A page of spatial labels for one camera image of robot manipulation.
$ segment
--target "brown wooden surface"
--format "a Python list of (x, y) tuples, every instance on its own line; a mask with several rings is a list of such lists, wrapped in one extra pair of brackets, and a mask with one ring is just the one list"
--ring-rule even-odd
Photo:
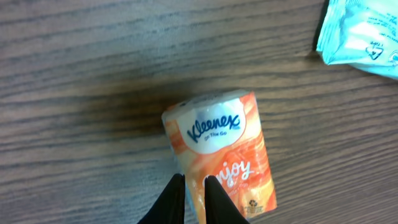
[(0, 0), (0, 223), (136, 223), (178, 172), (164, 108), (235, 88), (279, 204), (252, 223), (396, 223), (398, 83), (322, 63), (322, 5)]

